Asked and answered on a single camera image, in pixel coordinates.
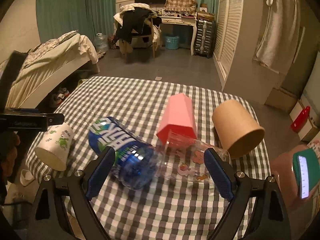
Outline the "person's hand holding phone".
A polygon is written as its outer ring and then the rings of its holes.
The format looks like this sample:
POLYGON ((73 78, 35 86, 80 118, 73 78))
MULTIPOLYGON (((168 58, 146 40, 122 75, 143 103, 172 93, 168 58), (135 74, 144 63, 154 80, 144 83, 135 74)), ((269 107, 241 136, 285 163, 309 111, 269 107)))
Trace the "person's hand holding phone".
POLYGON ((319 183, 310 191, 307 198, 301 199, 298 193, 296 176, 293 171, 293 155, 297 152, 309 149, 306 145, 297 145, 293 149, 282 153, 270 162, 272 176, 276 179, 288 211, 301 207, 315 194, 319 183))

